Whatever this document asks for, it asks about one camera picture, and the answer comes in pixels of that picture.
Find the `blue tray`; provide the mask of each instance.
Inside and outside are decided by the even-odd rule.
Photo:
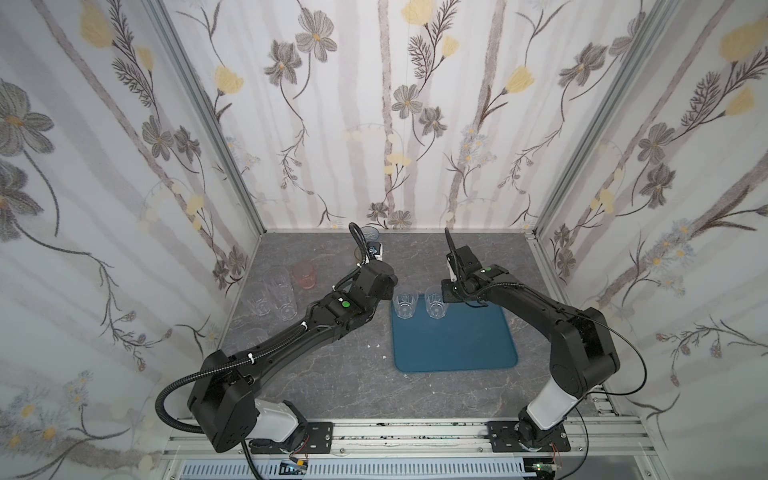
[[[401,372],[507,369],[518,363],[500,306],[452,303],[444,317],[433,319],[420,295],[411,318],[398,317],[393,306],[389,311],[395,366]]]

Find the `floral wallpaper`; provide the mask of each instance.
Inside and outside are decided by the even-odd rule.
[[[165,0],[268,228],[532,230],[652,2]]]
[[[768,8],[681,2],[586,166],[537,232],[570,300],[644,354],[639,415],[670,474],[763,475]],[[639,385],[617,344],[614,392]]]
[[[138,3],[0,6],[4,476],[161,473],[257,243],[180,86]]]

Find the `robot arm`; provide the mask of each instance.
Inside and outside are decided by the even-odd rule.
[[[505,268],[482,266],[469,247],[456,249],[445,229],[450,253],[450,280],[442,281],[447,303],[492,302],[530,323],[551,343],[551,378],[538,396],[519,414],[518,439],[537,450],[565,415],[589,390],[619,370],[619,358],[602,313],[559,303],[523,284]]]
[[[362,252],[369,248],[351,223],[350,231]],[[155,402],[158,417],[168,425],[192,433],[204,433],[217,452],[225,452],[246,437],[261,445],[294,451],[306,438],[307,422],[289,402],[279,404],[258,400],[266,383],[283,367],[300,356],[368,323],[381,300],[391,300],[397,276],[390,265],[366,255],[362,265],[339,281],[351,280],[348,291],[334,290],[310,304],[306,315],[265,343],[227,356],[211,353],[199,373],[166,387]],[[174,419],[165,411],[164,401],[175,389],[194,382],[187,407],[199,425]]]

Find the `vent grille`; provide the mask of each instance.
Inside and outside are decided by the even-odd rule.
[[[310,459],[306,475],[279,475],[281,460],[255,460],[264,478],[511,478],[526,473],[522,458],[318,458]],[[250,480],[245,460],[187,460],[180,480]]]

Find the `transparent cup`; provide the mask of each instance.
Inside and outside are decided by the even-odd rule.
[[[419,291],[410,285],[398,285],[392,295],[395,313],[402,319],[409,319],[416,312],[416,302],[419,301]]]
[[[293,279],[303,289],[309,290],[317,284],[315,266],[306,260],[298,262],[291,271]]]
[[[424,292],[424,304],[427,313],[432,318],[442,318],[448,312],[448,304],[442,300],[442,288],[440,285],[434,285]]]
[[[258,316],[264,316],[272,311],[272,296],[264,282],[254,282],[249,285],[247,295],[245,301]]]
[[[266,288],[275,299],[275,305],[280,306],[286,303],[295,303],[293,298],[293,285],[290,281],[288,269],[284,266],[276,266],[264,274],[264,283]]]

